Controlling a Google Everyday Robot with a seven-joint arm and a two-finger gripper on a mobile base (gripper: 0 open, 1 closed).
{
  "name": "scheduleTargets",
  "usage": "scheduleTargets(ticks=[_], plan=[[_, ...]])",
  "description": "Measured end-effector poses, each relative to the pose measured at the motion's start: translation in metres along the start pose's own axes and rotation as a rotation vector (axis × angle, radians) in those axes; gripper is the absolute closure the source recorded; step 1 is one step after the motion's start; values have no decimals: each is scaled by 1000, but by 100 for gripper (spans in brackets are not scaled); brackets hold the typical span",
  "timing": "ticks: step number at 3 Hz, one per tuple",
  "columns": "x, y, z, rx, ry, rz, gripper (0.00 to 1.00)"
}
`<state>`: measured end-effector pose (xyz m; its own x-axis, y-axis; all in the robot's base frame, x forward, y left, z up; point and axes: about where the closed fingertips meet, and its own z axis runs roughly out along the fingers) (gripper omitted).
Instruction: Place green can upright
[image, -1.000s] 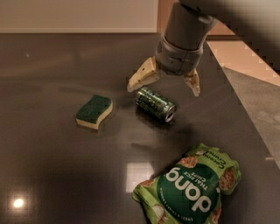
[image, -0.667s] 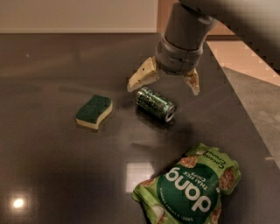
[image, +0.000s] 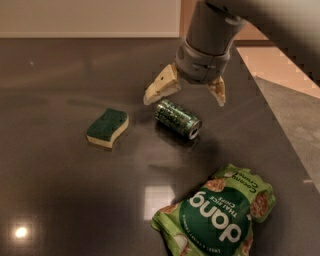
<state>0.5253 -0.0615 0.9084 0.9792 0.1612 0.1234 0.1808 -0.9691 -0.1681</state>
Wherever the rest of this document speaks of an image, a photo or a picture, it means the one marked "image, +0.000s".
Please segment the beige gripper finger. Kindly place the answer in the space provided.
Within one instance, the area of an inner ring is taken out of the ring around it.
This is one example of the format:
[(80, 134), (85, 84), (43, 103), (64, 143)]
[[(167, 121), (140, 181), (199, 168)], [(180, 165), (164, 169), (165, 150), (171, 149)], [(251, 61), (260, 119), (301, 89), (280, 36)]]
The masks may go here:
[(168, 64), (145, 90), (143, 103), (150, 105), (181, 90), (175, 64)]
[(210, 93), (215, 97), (218, 104), (223, 107), (226, 103), (225, 83), (221, 76), (208, 83)]

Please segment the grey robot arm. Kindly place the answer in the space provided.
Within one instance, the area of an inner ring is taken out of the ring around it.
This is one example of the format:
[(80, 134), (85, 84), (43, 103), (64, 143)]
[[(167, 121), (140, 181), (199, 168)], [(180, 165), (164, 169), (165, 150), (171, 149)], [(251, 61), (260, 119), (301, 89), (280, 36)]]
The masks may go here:
[(146, 89), (144, 103), (178, 92), (184, 79), (207, 85), (224, 105), (230, 47), (248, 23), (320, 85), (320, 0), (198, 0), (174, 62)]

